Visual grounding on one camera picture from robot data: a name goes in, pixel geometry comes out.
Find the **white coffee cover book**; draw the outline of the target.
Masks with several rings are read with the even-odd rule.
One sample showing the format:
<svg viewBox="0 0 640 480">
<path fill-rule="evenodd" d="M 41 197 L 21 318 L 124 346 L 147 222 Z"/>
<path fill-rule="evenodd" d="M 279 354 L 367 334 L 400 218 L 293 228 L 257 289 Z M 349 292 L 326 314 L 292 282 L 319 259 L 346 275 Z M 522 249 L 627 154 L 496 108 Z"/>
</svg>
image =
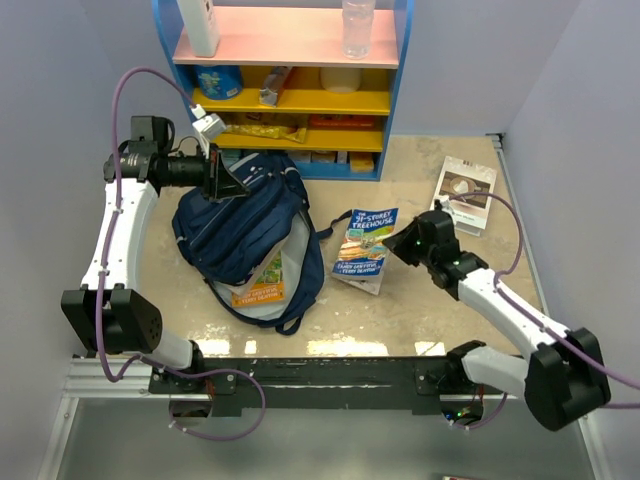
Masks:
<svg viewBox="0 0 640 480">
<path fill-rule="evenodd" d="M 436 200 L 449 199 L 447 210 L 458 230 L 479 236 L 484 232 L 497 181 L 496 169 L 446 156 L 436 184 L 431 207 Z"/>
</svg>

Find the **blue Treehouse book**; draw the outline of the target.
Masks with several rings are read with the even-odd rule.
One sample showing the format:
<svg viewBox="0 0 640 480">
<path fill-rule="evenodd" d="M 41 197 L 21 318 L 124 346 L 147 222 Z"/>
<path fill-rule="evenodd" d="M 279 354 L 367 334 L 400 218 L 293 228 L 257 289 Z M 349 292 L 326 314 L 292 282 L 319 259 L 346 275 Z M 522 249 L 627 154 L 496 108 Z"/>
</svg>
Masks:
<svg viewBox="0 0 640 480">
<path fill-rule="evenodd" d="M 378 295 L 389 249 L 383 241 L 395 231 L 397 208 L 354 209 L 331 275 L 369 294 Z"/>
</svg>

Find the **navy blue student backpack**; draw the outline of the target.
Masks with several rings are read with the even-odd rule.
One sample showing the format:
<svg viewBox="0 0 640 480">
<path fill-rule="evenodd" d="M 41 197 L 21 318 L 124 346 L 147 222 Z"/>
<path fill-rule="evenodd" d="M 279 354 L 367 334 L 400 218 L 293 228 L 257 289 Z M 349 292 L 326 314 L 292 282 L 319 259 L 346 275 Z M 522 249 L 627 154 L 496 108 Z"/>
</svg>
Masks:
<svg viewBox="0 0 640 480">
<path fill-rule="evenodd" d="M 177 246 L 231 315 L 293 335 L 323 287 L 320 243 L 333 229 L 315 228 L 307 190 L 288 156 L 253 153 L 233 164 L 231 172 L 249 195 L 211 202 L 198 189 L 184 194 L 172 219 Z M 281 258 L 283 299 L 233 305 L 235 289 L 247 287 L 275 255 Z"/>
</svg>

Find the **orange Treehouse book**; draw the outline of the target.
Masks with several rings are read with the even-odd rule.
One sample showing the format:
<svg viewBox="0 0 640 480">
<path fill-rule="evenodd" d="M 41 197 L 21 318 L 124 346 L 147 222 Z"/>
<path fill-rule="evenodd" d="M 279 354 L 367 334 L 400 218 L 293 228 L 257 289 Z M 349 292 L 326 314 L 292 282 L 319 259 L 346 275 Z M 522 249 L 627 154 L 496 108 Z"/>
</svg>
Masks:
<svg viewBox="0 0 640 480">
<path fill-rule="evenodd" d="M 277 252 L 251 288 L 243 295 L 232 294 L 231 304 L 236 308 L 253 307 L 283 301 L 285 281 L 281 252 Z"/>
</svg>

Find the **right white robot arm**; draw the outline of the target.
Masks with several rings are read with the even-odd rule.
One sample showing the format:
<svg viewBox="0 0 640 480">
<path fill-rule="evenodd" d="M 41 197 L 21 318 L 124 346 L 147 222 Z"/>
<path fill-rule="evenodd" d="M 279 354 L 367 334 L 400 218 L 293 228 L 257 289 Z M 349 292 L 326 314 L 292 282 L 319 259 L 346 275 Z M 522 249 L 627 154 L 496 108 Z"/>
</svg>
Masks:
<svg viewBox="0 0 640 480">
<path fill-rule="evenodd" d="M 461 249 L 448 213 L 424 212 L 383 243 L 405 264 L 424 266 L 437 287 L 483 316 L 518 350 L 512 356 L 471 341 L 449 351 L 445 379 L 452 390 L 466 393 L 482 384 L 517 396 L 550 431 L 610 402 L 595 335 L 551 320 L 507 288 L 484 260 Z"/>
</svg>

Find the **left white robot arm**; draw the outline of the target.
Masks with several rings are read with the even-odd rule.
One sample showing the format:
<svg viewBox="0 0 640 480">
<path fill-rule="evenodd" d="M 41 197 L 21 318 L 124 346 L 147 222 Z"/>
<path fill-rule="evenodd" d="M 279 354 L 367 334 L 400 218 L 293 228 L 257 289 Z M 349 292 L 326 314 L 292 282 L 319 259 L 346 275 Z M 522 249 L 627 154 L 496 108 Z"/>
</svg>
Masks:
<svg viewBox="0 0 640 480">
<path fill-rule="evenodd" d="M 160 310 L 139 291 L 147 226 L 162 189 L 193 187 L 207 200 L 238 198 L 248 187 L 220 160 L 214 144 L 225 132 L 216 114 L 198 111 L 193 155 L 172 152 L 175 128 L 167 118 L 134 116 L 130 139 L 104 164 L 105 209 L 96 248 L 79 288 L 66 290 L 62 311 L 83 346 L 105 361 L 124 354 L 173 368 L 185 392 L 200 390 L 207 368 L 193 342 L 165 329 Z"/>
</svg>

